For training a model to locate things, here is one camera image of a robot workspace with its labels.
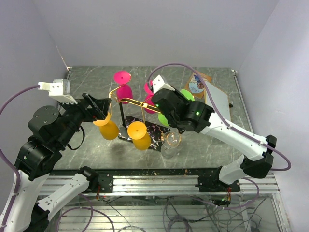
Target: black marble base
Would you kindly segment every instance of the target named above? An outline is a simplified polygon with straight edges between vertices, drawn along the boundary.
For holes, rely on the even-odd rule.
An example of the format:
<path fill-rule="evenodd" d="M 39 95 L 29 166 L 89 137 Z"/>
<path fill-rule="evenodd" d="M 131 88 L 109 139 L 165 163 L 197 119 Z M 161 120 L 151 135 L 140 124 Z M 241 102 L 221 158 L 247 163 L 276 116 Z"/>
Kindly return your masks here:
<path fill-rule="evenodd" d="M 127 128 L 132 122 L 140 121 L 142 122 L 142 119 L 132 117 L 132 116 L 126 116 L 125 122 L 126 122 L 126 127 L 121 127 L 119 129 L 119 134 L 118 138 L 122 140 L 126 140 L 129 142 L 133 142 L 130 136 L 127 134 Z M 155 151 L 161 151 L 161 146 L 162 146 L 162 141 L 161 141 L 161 131 L 163 133 L 166 133 L 170 131 L 169 128 L 157 125 L 152 122 L 145 121 L 146 127 L 147 127 L 147 133 L 150 136 L 151 143 L 148 149 L 152 149 Z"/>

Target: white wall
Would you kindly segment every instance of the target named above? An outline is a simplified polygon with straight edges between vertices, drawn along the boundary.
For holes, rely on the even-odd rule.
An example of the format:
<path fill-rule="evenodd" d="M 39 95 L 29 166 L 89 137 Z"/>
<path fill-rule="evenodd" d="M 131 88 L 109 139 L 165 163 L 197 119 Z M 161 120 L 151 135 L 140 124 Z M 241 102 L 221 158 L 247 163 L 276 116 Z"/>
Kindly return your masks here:
<path fill-rule="evenodd" d="M 33 0 L 66 64 L 238 69 L 278 0 Z"/>
<path fill-rule="evenodd" d="M 273 134 L 292 162 L 277 172 L 294 231 L 308 231 L 309 1 L 280 0 L 239 70 L 239 83 L 256 133 Z M 276 157 L 274 166 L 285 167 Z"/>
<path fill-rule="evenodd" d="M 66 66 L 31 1 L 0 1 L 0 33 L 0 104 L 39 81 L 65 77 Z M 11 102 L 0 116 L 0 146 L 12 163 L 31 135 L 28 121 L 38 108 L 48 104 L 55 102 L 47 92 L 31 90 Z M 13 177 L 11 169 L 0 160 L 0 212 Z"/>

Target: table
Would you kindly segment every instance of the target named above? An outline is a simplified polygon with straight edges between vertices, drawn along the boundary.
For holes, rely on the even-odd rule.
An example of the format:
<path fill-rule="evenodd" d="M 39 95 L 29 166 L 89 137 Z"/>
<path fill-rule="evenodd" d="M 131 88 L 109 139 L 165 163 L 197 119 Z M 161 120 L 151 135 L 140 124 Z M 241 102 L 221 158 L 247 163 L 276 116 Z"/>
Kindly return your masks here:
<path fill-rule="evenodd" d="M 68 78 L 71 81 L 71 95 L 81 98 L 88 92 L 95 98 L 106 98 L 108 93 L 118 85 L 113 81 L 113 75 L 118 70 L 131 73 L 129 83 L 134 99 L 143 101 L 146 93 L 143 90 L 146 77 L 155 67 L 120 67 L 120 66 L 75 66 L 70 68 Z M 249 130 L 247 115 L 240 97 L 237 83 L 230 68 L 195 68 L 212 77 L 212 83 L 229 96 L 234 105 L 230 109 L 232 122 Z M 162 75 L 174 87 L 184 88 L 191 71 L 184 67 L 164 67 L 154 76 Z M 142 118 L 137 106 L 124 105 L 125 115 Z M 159 123 L 157 114 L 145 114 L 146 120 Z M 113 100 L 112 120 L 121 126 L 119 106 Z M 206 135 L 195 132 L 185 132 L 184 147 L 178 155 L 165 159 L 161 153 L 154 150 L 137 150 L 130 142 L 118 138 L 105 140 L 97 126 L 83 123 L 86 132 L 84 144 L 76 151 L 67 149 L 56 164 L 55 169 L 79 169 L 89 166 L 93 169 L 160 169 L 160 168 L 216 168 L 236 160 L 241 153 L 233 147 Z M 76 133 L 70 141 L 72 147 L 77 147 L 82 140 L 82 133 Z"/>

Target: purple cable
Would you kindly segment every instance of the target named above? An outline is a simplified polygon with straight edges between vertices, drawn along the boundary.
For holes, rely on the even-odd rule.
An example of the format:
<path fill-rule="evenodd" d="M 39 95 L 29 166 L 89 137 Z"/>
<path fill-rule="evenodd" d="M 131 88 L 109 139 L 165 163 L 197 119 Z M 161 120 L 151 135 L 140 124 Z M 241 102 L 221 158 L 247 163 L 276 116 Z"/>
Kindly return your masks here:
<path fill-rule="evenodd" d="M 36 85 L 36 86 L 31 86 L 31 87 L 28 87 L 16 94 L 14 94 L 13 96 L 11 96 L 3 105 L 2 107 L 0 108 L 0 115 L 2 114 L 4 108 L 14 99 L 16 98 L 17 96 L 21 95 L 22 93 L 24 92 L 27 92 L 28 90 L 31 90 L 31 89 L 34 89 L 34 88 L 39 88 L 40 86 L 39 85 Z M 18 190 L 19 190 L 19 185 L 20 185 L 20 174 L 17 170 L 17 168 L 6 158 L 6 156 L 4 155 L 4 153 L 2 152 L 1 148 L 0 148 L 0 157 L 1 159 L 14 171 L 15 175 L 16 175 L 16 185 L 15 185 L 15 188 L 14 188 L 14 193 L 18 193 Z M 4 214 L 4 217 L 3 217 L 3 221 L 2 221 L 2 227 L 0 228 L 0 232 L 3 232 L 4 231 L 4 228 L 5 228 L 5 225 L 6 225 L 6 222 L 8 220 L 8 217 L 10 215 L 10 211 L 12 209 L 12 206 L 14 204 L 14 201 L 16 199 L 16 195 L 12 196 L 11 197 L 11 200 L 9 202 L 9 205 L 5 211 L 5 214 Z"/>
<path fill-rule="evenodd" d="M 242 179 L 248 180 L 248 181 L 252 182 L 252 183 L 256 186 L 256 195 L 255 195 L 255 197 L 254 197 L 252 200 L 248 201 L 247 203 L 245 203 L 245 204 L 243 204 L 243 205 L 239 205 L 239 206 L 235 206 L 235 207 L 222 207 L 222 206 L 217 206 L 217 205 L 215 205 L 215 204 L 213 204 L 213 203 L 210 203 L 210 202 L 207 202 L 207 201 L 203 201 L 203 200 L 201 200 L 201 199 L 199 199 L 199 198 L 194 198 L 194 197 L 191 197 L 191 196 L 190 196 L 190 197 L 191 197 L 193 200 L 196 200 L 196 201 L 199 201 L 199 202 L 203 202 L 203 203 L 205 203 L 205 204 L 212 205 L 212 206 L 214 206 L 214 207 L 216 207 L 216 208 L 219 208 L 219 209 L 222 209 L 222 210 L 233 210 L 233 209 L 239 209 L 239 208 L 248 206 L 248 205 L 250 205 L 251 203 L 255 202 L 255 201 L 258 199 L 259 194 L 260 194 L 260 188 L 259 188 L 259 186 L 257 185 L 257 183 L 255 183 L 253 180 L 251 180 L 251 179 L 249 179 L 249 178 L 246 178 L 246 177 L 244 177 L 244 178 L 242 178 Z"/>
<path fill-rule="evenodd" d="M 207 87 L 205 81 L 203 80 L 203 78 L 198 74 L 198 72 L 197 72 L 194 68 L 192 68 L 191 66 L 189 66 L 189 65 L 187 65 L 187 64 L 177 63 L 177 62 L 176 62 L 176 63 L 166 63 L 166 64 L 162 64 L 162 65 L 156 67 L 154 70 L 152 70 L 152 72 L 149 74 L 149 76 L 147 77 L 147 80 L 146 80 L 147 86 L 148 86 L 149 89 L 151 89 L 150 78 L 152 77 L 152 75 L 153 75 L 157 70 L 159 70 L 159 69 L 161 69 L 161 68 L 163 68 L 163 67 L 166 67 L 166 66 L 170 66 L 170 65 L 180 65 L 180 66 L 184 66 L 184 67 L 190 69 L 192 72 L 194 72 L 194 73 L 198 76 L 198 78 L 199 78 L 199 80 L 202 82 L 202 84 L 204 85 L 204 88 L 205 88 L 205 90 L 206 90 L 206 92 L 207 92 L 207 94 L 208 94 L 208 96 L 209 96 L 209 99 L 210 99 L 210 101 L 211 101 L 211 104 L 212 104 L 212 106 L 213 106 L 215 112 L 218 114 L 219 118 L 224 122 L 224 124 L 225 124 L 227 127 L 229 127 L 230 129 L 232 129 L 233 131 L 235 131 L 236 133 L 238 133 L 238 134 L 240 134 L 240 135 L 242 135 L 242 136 L 244 136 L 244 137 L 246 137 L 246 138 L 248 138 L 248 139 L 250 139 L 250 140 L 252 140 L 252 141 L 254 141 L 254 142 L 256 142 L 256 143 L 258 143 L 258 144 L 261 144 L 261 141 L 259 141 L 259 140 L 255 139 L 255 138 L 253 138 L 253 137 L 247 135 L 246 133 L 244 133 L 244 132 L 238 130 L 238 129 L 235 128 L 235 127 L 230 127 L 230 124 L 228 124 L 228 122 L 225 120 L 225 118 L 224 118 L 224 117 L 222 116 L 222 114 L 219 112 L 219 110 L 218 110 L 216 104 L 214 103 L 214 100 L 213 100 L 213 98 L 212 98 L 212 96 L 211 96 L 211 92 L 209 91 L 209 89 L 208 89 L 208 87 Z M 289 169 L 291 168 L 291 166 L 292 166 L 292 165 L 291 165 L 291 162 L 289 161 L 289 159 L 288 159 L 284 154 L 282 154 L 282 153 L 281 153 L 280 151 L 278 151 L 277 149 L 275 149 L 275 148 L 269 146 L 268 144 L 262 143 L 262 146 L 268 148 L 269 150 L 272 150 L 272 151 L 276 152 L 279 156 L 281 156 L 281 157 L 288 163 L 288 166 L 287 166 L 286 168 L 272 168 L 272 169 L 271 169 L 272 171 L 287 171 L 287 170 L 289 170 Z"/>
<path fill-rule="evenodd" d="M 67 212 L 72 211 L 72 210 L 75 210 L 75 209 L 87 209 L 87 210 L 91 210 L 90 219 L 89 219 L 87 225 L 85 226 L 85 228 L 84 228 L 81 232 L 84 232 L 84 231 L 88 228 L 88 226 L 90 225 L 90 222 L 91 222 L 92 217 L 93 217 L 93 212 L 97 212 L 97 213 L 99 213 L 99 214 L 102 214 L 104 217 L 106 217 L 106 218 L 108 219 L 108 221 L 110 221 L 110 223 L 111 223 L 111 225 L 112 225 L 112 231 L 115 232 L 115 227 L 114 227 L 114 224 L 113 224 L 112 220 L 111 220 L 105 213 L 103 213 L 103 212 L 101 212 L 101 211 L 99 211 L 99 210 L 94 209 L 94 208 L 92 207 L 91 201 L 90 201 L 86 196 L 84 196 L 84 195 L 82 195 L 82 194 L 79 194 L 79 196 L 84 197 L 84 198 L 86 199 L 86 201 L 89 202 L 90 208 L 88 208 L 88 207 L 83 207 L 83 206 L 82 206 L 82 207 L 77 206 L 77 207 L 73 207 L 73 208 L 71 208 L 71 209 L 66 210 L 64 213 L 62 213 L 62 214 L 60 215 L 60 217 L 59 217 L 58 220 L 57 220 L 57 223 L 56 223 L 56 232 L 58 232 L 59 223 L 60 223 L 61 218 L 62 218 Z"/>

